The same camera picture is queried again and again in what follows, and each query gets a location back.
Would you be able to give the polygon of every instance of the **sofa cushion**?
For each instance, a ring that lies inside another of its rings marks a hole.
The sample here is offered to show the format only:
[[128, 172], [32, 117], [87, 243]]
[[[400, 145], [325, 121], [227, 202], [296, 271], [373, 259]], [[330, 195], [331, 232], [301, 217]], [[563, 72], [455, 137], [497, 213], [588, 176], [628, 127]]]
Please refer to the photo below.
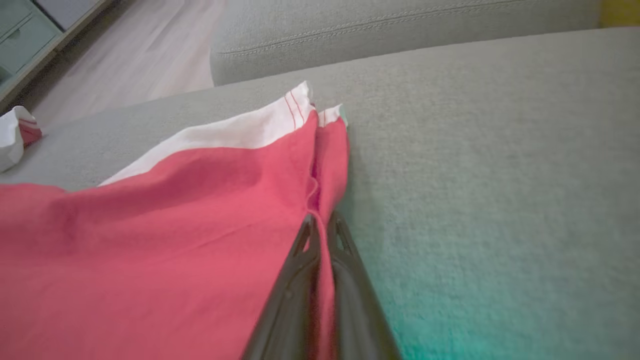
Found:
[[368, 56], [591, 29], [599, 0], [233, 0], [214, 32], [216, 85]]
[[434, 47], [101, 113], [2, 181], [94, 186], [303, 80], [343, 102], [340, 210], [405, 359], [640, 354], [640, 28]]

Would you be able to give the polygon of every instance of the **wooden edge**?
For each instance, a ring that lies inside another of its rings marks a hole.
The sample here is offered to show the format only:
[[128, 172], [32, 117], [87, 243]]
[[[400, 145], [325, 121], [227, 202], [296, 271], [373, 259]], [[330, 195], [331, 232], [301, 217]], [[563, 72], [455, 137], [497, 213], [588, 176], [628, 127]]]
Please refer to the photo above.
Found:
[[15, 100], [16, 96], [20, 94], [20, 91], [33, 80], [38, 73], [44, 69], [44, 67], [58, 54], [60, 53], [71, 40], [73, 40], [80, 32], [87, 26], [93, 19], [95, 19], [102, 11], [104, 11], [114, 0], [100, 0], [96, 3], [91, 10], [84, 14], [75, 24], [68, 28], [62, 35], [58, 36], [51, 42], [49, 42], [44, 49], [42, 49], [30, 63], [26, 65], [26, 68], [20, 71], [20, 73], [11, 79], [9, 85], [7, 85], [0, 93], [0, 109], [3, 113], [8, 111], [8, 107]]

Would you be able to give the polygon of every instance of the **garment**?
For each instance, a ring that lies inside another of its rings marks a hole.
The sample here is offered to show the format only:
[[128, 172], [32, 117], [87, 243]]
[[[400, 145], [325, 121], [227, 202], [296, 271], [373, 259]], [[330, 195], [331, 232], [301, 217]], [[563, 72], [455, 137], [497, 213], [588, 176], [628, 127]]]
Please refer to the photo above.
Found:
[[97, 188], [0, 187], [0, 357], [237, 359], [305, 215], [326, 224], [346, 186], [345, 124], [307, 93], [185, 129]]

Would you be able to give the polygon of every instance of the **wooden floor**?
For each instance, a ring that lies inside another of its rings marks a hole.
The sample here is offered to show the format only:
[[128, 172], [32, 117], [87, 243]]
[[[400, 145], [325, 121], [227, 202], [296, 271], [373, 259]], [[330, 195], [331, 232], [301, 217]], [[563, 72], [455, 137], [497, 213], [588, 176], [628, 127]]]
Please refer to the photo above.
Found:
[[213, 86], [225, 0], [122, 0], [42, 72], [22, 102], [44, 133], [87, 115]]

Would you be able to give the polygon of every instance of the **cushion seam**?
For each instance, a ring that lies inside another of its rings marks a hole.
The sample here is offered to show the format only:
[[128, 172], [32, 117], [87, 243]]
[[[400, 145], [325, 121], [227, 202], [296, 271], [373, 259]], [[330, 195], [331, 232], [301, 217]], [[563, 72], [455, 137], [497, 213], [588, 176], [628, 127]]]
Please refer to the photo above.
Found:
[[[460, 4], [447, 5], [447, 6], [465, 6], [465, 5], [469, 5], [469, 4], [477, 4], [477, 3], [480, 3], [482, 1], [484, 1], [484, 0], [476, 0], [476, 1], [471, 1], [469, 3], [460, 3]], [[448, 10], [437, 10], [435, 12], [432, 12], [429, 15], [423, 15], [423, 16], [420, 16], [420, 17], [416, 17], [416, 16], [409, 17], [409, 16], [412, 16], [412, 15], [421, 15], [421, 14], [424, 13], [425, 10], [433, 10], [435, 8], [443, 8], [443, 7], [445, 7], [445, 6], [436, 6], [434, 8], [421, 9], [421, 10], [412, 10], [410, 12], [385, 15], [385, 16], [382, 16], [382, 17], [371, 18], [371, 19], [360, 21], [360, 22], [350, 22], [350, 23], [347, 23], [347, 24], [341, 24], [341, 25], [338, 25], [338, 26], [330, 27], [330, 28], [324, 28], [324, 29], [319, 29], [319, 30], [314, 30], [314, 31], [308, 31], [306, 33], [300, 33], [300, 34], [297, 34], [297, 35], [291, 35], [289, 37], [284, 37], [284, 38], [280, 38], [280, 39], [277, 39], [277, 40], [272, 40], [272, 41], [269, 41], [269, 42], [263, 42], [263, 43], [257, 44], [257, 45], [250, 45], [248, 47], [236, 47], [234, 49], [227, 49], [227, 50], [222, 50], [222, 51], [214, 51], [214, 53], [220, 54], [220, 55], [223, 55], [223, 56], [239, 56], [239, 55], [242, 55], [242, 54], [253, 54], [253, 53], [258, 53], [260, 51], [274, 49], [274, 48], [277, 48], [277, 47], [284, 47], [284, 46], [299, 44], [299, 43], [302, 43], [302, 42], [317, 40], [317, 39], [326, 38], [326, 37], [333, 37], [333, 36], [337, 36], [337, 35], [341, 35], [341, 34], [345, 34], [345, 33], [352, 33], [352, 32], [355, 32], [355, 31], [363, 31], [363, 30], [367, 30], [367, 29], [371, 29], [371, 28], [378, 28], [378, 27], [381, 27], [381, 26], [397, 24], [399, 22], [406, 22], [406, 21], [411, 21], [411, 20], [419, 20], [419, 19], [425, 19], [425, 18], [437, 17], [437, 16], [443, 16], [443, 15], [456, 15], [456, 14], [459, 14], [459, 13], [481, 12], [481, 11], [484, 11], [484, 10], [506, 8], [506, 7], [519, 5], [519, 4], [541, 3], [541, 2], [546, 2], [546, 1], [549, 1], [549, 0], [509, 0], [509, 1], [501, 2], [501, 3], [474, 5], [473, 8], [471, 8], [471, 9], [462, 8], [462, 9], [458, 10], [458, 9], [454, 8], [454, 9], [448, 9]], [[399, 18], [399, 20], [394, 20], [394, 21], [390, 21], [390, 22], [380, 21], [380, 19], [385, 19], [385, 18], [388, 18], [388, 17], [398, 16], [398, 15], [403, 15], [403, 17], [406, 17], [406, 19], [403, 19], [401, 17], [401, 18]], [[377, 23], [369, 25], [369, 26], [366, 26], [364, 28], [355, 28], [355, 29], [340, 31], [340, 32], [336, 32], [336, 33], [328, 33], [328, 34], [320, 36], [320, 37], [312, 37], [312, 38], [306, 38], [305, 39], [305, 35], [310, 35], [310, 36], [320, 35], [323, 32], [326, 32], [327, 30], [331, 30], [331, 29], [348, 28], [349, 26], [367, 25], [367, 24], [371, 24], [370, 21], [372, 21], [372, 20], [376, 20], [374, 22], [377, 22]], [[299, 41], [287, 42], [287, 39], [294, 39], [294, 38], [300, 37], [300, 36], [302, 36], [302, 38]]]

